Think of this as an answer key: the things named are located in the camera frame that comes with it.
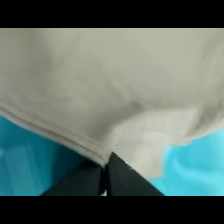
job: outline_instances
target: fabric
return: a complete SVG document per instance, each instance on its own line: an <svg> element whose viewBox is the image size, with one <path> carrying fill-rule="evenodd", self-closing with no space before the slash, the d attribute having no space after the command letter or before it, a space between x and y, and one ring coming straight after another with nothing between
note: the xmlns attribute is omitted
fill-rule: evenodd
<svg viewBox="0 0 224 224"><path fill-rule="evenodd" d="M38 196L84 158L0 116L0 196Z"/></svg>
<svg viewBox="0 0 224 224"><path fill-rule="evenodd" d="M150 180L168 196L224 196L224 130L168 147L163 176Z"/></svg>
<svg viewBox="0 0 224 224"><path fill-rule="evenodd" d="M156 151L223 127L223 43L223 29L0 29L0 111L102 166L128 142L137 158L150 136Z"/></svg>

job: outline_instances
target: blue surface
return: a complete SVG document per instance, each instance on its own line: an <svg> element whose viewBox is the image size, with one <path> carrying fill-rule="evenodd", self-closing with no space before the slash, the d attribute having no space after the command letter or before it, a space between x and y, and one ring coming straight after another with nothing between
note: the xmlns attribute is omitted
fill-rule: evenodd
<svg viewBox="0 0 224 224"><path fill-rule="evenodd" d="M0 117L0 195L40 195L83 157Z"/></svg>
<svg viewBox="0 0 224 224"><path fill-rule="evenodd" d="M150 182L165 195L224 195L224 130L167 148L163 172Z"/></svg>

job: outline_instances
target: white cloth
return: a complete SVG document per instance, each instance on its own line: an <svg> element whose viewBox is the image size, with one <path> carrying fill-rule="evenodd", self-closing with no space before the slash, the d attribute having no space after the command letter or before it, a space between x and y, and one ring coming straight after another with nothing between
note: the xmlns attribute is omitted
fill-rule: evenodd
<svg viewBox="0 0 224 224"><path fill-rule="evenodd" d="M223 29L0 29L0 111L102 166L147 163L161 136L223 127L223 59Z"/></svg>

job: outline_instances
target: gray cloth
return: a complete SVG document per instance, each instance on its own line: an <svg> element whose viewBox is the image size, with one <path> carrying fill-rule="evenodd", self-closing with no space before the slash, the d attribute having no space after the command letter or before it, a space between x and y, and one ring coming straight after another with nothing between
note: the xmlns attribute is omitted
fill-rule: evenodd
<svg viewBox="0 0 224 224"><path fill-rule="evenodd" d="M111 151L147 162L160 136L223 127L223 43L223 29L0 29L0 111L102 166Z"/></svg>

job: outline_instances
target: bright blue surface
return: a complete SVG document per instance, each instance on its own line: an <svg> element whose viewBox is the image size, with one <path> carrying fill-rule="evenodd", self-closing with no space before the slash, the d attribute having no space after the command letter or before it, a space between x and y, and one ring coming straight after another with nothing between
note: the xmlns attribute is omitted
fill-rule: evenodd
<svg viewBox="0 0 224 224"><path fill-rule="evenodd" d="M224 130L187 146L169 147L163 172L150 182L165 195L224 195Z"/></svg>
<svg viewBox="0 0 224 224"><path fill-rule="evenodd" d="M83 157L0 117L0 195L40 195Z"/></svg>

